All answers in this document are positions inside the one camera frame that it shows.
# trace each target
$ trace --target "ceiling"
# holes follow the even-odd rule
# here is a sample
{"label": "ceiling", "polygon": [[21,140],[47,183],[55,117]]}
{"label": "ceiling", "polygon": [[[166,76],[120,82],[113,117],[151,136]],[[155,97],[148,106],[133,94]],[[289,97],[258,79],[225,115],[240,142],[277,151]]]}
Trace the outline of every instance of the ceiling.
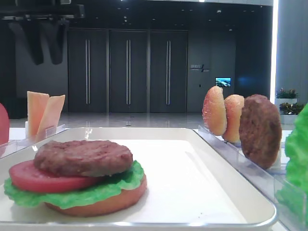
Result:
{"label": "ceiling", "polygon": [[271,6],[209,2],[72,0],[72,4],[83,4],[86,18],[72,21],[71,27],[85,28],[234,30],[272,14]]}

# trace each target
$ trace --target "light strip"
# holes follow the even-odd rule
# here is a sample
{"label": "light strip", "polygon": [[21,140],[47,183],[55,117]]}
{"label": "light strip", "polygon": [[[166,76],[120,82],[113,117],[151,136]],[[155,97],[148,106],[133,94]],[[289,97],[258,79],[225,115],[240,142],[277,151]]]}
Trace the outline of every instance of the light strip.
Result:
{"label": "light strip", "polygon": [[276,95],[278,8],[279,8],[279,0],[273,0],[273,30],[272,30],[272,42],[271,42],[271,71],[270,71],[270,96],[269,96],[269,100],[272,103],[275,103],[275,95]]}

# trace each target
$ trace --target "door handle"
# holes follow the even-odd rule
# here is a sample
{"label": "door handle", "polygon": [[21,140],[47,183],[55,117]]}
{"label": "door handle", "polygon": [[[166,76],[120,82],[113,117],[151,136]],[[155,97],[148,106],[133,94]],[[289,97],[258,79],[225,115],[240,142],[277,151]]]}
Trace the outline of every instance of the door handle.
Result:
{"label": "door handle", "polygon": [[89,104],[89,76],[88,76],[88,40],[86,39],[86,104]]}
{"label": "door handle", "polygon": [[129,89],[128,89],[128,75],[129,75],[129,64],[128,64],[128,59],[129,59],[129,50],[128,50],[128,43],[129,41],[126,40],[126,104],[128,105],[128,92],[129,92]]}
{"label": "door handle", "polygon": [[168,105],[170,105],[171,98],[171,41],[169,41],[169,76],[168,76]]}
{"label": "door handle", "polygon": [[166,52],[166,105],[168,105],[168,80],[169,80],[169,41],[167,41]]}
{"label": "door handle", "polygon": [[128,104],[131,103],[131,45],[130,40],[128,41],[128,51],[129,51],[129,72],[128,72]]}
{"label": "door handle", "polygon": [[91,104],[91,43],[88,39],[88,104]]}

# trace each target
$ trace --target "screen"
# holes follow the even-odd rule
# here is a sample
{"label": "screen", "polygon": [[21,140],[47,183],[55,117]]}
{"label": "screen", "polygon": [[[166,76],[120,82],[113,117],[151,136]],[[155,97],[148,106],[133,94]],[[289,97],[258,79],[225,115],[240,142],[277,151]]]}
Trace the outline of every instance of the screen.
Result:
{"label": "screen", "polygon": [[216,86],[218,87],[231,87],[231,78],[216,78]]}

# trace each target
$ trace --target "green plant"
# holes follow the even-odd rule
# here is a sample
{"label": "green plant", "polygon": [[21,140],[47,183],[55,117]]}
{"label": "green plant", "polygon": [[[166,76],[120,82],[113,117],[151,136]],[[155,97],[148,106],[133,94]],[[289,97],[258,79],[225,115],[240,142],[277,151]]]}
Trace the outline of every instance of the green plant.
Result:
{"label": "green plant", "polygon": [[276,92],[277,99],[296,99],[298,94],[296,93],[295,89],[284,90],[281,88]]}
{"label": "green plant", "polygon": [[303,104],[294,103],[282,103],[280,104],[280,110],[284,115],[298,115],[304,108]]}

